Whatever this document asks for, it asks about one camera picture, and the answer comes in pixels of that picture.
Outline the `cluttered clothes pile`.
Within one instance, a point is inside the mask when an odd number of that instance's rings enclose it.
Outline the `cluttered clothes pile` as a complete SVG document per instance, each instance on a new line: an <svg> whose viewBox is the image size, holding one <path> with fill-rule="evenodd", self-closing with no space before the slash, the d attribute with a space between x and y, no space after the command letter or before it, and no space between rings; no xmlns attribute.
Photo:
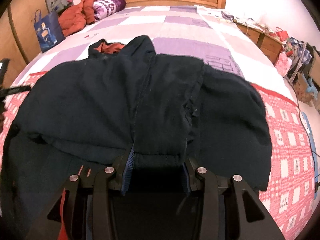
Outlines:
<svg viewBox="0 0 320 240"><path fill-rule="evenodd" d="M315 87L319 92L319 51L308 42L289 37L285 43L285 53L292 60L287 72L289 82L294 84L298 75L302 75L308 85Z"/></svg>

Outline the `wooden wardrobe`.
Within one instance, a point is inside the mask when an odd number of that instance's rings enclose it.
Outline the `wooden wardrobe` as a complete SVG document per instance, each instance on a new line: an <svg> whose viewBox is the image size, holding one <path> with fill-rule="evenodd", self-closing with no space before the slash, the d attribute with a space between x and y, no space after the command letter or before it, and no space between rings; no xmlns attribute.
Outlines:
<svg viewBox="0 0 320 240"><path fill-rule="evenodd" d="M34 29L35 12L48 15L46 0L12 0L1 16L1 59L10 60L3 85L9 87L41 52Z"/></svg>

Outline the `wooden nightstand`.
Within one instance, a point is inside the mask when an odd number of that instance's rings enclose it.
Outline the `wooden nightstand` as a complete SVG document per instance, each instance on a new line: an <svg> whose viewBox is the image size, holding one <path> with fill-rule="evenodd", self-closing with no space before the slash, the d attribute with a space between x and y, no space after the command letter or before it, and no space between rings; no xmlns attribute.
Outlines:
<svg viewBox="0 0 320 240"><path fill-rule="evenodd" d="M283 51L283 44L275 37L256 27L250 27L247 23L241 23L237 20L233 20L233 22L275 65L280 53Z"/></svg>

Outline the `dark navy large jacket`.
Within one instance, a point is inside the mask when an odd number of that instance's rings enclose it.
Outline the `dark navy large jacket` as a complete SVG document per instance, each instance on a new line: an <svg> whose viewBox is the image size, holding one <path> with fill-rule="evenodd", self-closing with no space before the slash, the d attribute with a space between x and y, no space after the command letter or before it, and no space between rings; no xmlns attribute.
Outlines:
<svg viewBox="0 0 320 240"><path fill-rule="evenodd" d="M2 238L23 239L83 165L99 170L133 146L136 167L186 157L265 191L272 143L265 105L245 79L190 56L158 54L148 36L117 53L57 65L20 105L5 139Z"/></svg>

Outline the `purple patchwork bed sheet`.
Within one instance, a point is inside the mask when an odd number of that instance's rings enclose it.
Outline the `purple patchwork bed sheet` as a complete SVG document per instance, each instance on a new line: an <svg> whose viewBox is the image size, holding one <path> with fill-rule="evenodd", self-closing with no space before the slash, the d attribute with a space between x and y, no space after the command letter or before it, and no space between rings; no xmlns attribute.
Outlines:
<svg viewBox="0 0 320 240"><path fill-rule="evenodd" d="M296 98L273 63L236 24L224 20L221 10L201 6L124 9L37 54L14 84L20 85L30 74L48 71L60 63L87 58L89 46L101 39L128 44L140 35L150 38L156 53L198 57L290 100Z"/></svg>

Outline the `orange down jacket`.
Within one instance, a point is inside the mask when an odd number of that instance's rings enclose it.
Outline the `orange down jacket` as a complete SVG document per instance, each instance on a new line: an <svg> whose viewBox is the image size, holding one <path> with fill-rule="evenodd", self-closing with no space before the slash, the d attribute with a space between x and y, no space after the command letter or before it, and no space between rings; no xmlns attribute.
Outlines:
<svg viewBox="0 0 320 240"><path fill-rule="evenodd" d="M64 37L84 29L95 22L93 4L97 0L81 0L79 4L66 9L58 18Z"/></svg>

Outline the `purple patterned pillow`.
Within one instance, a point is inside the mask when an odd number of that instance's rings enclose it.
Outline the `purple patterned pillow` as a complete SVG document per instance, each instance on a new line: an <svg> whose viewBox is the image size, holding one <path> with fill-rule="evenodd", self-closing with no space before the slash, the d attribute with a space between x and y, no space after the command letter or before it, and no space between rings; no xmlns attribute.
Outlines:
<svg viewBox="0 0 320 240"><path fill-rule="evenodd" d="M102 20L124 10L125 6L125 0L96 0L93 3L94 18L96 21Z"/></svg>

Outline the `blue shopping bag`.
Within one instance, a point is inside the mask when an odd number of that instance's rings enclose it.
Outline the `blue shopping bag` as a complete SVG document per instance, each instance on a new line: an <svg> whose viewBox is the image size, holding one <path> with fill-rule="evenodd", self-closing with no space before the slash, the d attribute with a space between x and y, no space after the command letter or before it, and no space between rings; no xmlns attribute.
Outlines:
<svg viewBox="0 0 320 240"><path fill-rule="evenodd" d="M37 9L35 11L34 29L42 53L65 40L56 12L50 12L42 17L41 10Z"/></svg>

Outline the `pink plastic bag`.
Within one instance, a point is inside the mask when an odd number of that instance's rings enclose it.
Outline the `pink plastic bag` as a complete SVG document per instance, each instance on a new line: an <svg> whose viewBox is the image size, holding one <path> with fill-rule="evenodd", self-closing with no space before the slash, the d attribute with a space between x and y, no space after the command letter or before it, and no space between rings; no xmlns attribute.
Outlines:
<svg viewBox="0 0 320 240"><path fill-rule="evenodd" d="M292 65L292 60L289 57L287 57L285 52L281 52L274 66L278 74L284 77L289 71L291 65Z"/></svg>

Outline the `red box on nightstand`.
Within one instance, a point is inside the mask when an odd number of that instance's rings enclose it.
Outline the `red box on nightstand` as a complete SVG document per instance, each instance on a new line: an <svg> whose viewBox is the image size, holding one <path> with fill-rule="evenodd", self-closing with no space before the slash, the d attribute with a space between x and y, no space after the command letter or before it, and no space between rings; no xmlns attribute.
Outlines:
<svg viewBox="0 0 320 240"><path fill-rule="evenodd" d="M276 35L279 37L281 42L284 42L289 38L287 31L281 29L280 27L276 27Z"/></svg>

